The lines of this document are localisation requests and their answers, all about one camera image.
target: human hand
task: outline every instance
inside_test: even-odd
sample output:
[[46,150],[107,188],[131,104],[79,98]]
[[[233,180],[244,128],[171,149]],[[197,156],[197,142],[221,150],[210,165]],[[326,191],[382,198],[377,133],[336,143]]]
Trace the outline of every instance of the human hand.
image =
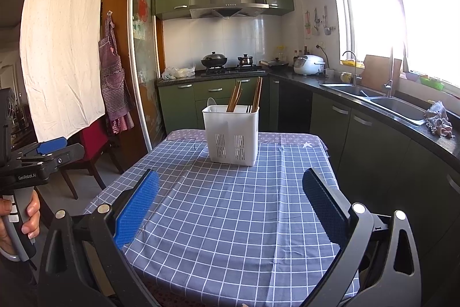
[[[0,216],[9,215],[12,205],[8,199],[0,198]],[[22,232],[27,234],[29,239],[35,238],[40,233],[40,201],[35,190],[32,193],[32,200],[27,206],[27,215],[30,219],[22,225]],[[16,255],[16,251],[11,242],[11,238],[6,232],[3,220],[0,220],[0,247],[11,255]]]

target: rice cooker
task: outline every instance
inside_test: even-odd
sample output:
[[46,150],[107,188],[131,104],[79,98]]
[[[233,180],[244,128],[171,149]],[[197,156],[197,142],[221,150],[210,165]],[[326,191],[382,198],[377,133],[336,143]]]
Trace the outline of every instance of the rice cooker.
[[303,74],[318,74],[324,70],[324,60],[316,55],[299,56],[294,63],[294,72]]

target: kitchen sink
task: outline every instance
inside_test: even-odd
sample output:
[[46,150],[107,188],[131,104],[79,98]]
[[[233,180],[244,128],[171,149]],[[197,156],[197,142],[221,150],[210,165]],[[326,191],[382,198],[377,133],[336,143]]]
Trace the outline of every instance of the kitchen sink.
[[402,117],[403,119],[415,124],[423,125],[425,123],[425,110],[411,105],[410,103],[404,102],[398,98],[369,98],[369,102],[377,105],[378,107],[383,107],[387,111],[394,113]]
[[364,86],[359,86],[359,85],[353,86],[351,84],[323,84],[321,86],[324,86],[328,89],[337,90],[342,93],[351,94],[354,96],[365,97],[365,98],[385,95],[376,90],[372,90],[372,89],[366,88]]

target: cutting board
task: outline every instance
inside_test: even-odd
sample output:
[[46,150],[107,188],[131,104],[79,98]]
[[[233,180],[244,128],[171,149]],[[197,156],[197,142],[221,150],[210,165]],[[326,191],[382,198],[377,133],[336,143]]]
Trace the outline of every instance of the cutting board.
[[[399,75],[401,73],[402,60],[395,59],[393,65],[393,86],[392,95],[395,93]],[[364,58],[364,71],[361,73],[361,85],[377,91],[384,91],[382,86],[385,85],[390,76],[390,58],[385,56],[366,55]]]

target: cabinet handle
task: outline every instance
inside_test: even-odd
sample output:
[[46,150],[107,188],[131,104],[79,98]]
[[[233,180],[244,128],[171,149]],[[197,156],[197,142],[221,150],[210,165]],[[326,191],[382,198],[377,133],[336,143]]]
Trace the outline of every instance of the cabinet handle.
[[365,121],[363,119],[360,119],[359,117],[357,116],[353,116],[353,118],[358,122],[358,123],[361,123],[363,125],[366,125],[366,126],[372,126],[372,123],[370,121]]
[[460,194],[460,186],[457,185],[457,183],[454,180],[452,180],[452,177],[450,177],[450,175],[447,175],[446,177],[447,177],[447,181],[449,182],[449,185],[453,187],[457,193]]
[[344,110],[344,109],[339,109],[335,106],[332,106],[332,109],[335,111],[335,112],[338,112],[339,114],[344,114],[344,115],[348,115],[348,111]]

